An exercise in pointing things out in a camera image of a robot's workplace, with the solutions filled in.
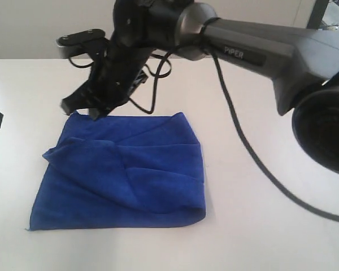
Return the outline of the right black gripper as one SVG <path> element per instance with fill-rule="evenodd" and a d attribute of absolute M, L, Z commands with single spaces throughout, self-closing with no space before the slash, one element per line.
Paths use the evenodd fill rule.
<path fill-rule="evenodd" d="M 148 79 L 143 71 L 153 52 L 152 47 L 128 47 L 116 35 L 107 41 L 105 56 L 96 60 L 89 83 L 84 82 L 71 95 L 62 99 L 60 107 L 66 115 L 88 109 L 96 121 L 126 104 L 134 91 Z"/>

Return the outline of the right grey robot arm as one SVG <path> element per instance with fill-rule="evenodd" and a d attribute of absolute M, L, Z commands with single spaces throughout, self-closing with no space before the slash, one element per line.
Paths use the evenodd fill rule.
<path fill-rule="evenodd" d="M 88 54 L 89 78 L 61 102 L 70 115 L 108 115 L 129 101 L 155 50 L 192 61 L 213 55 L 273 83 L 304 152 L 339 174 L 339 32 L 225 20 L 194 1 L 116 1 L 110 39 L 100 29 L 57 40 L 64 58 Z"/>

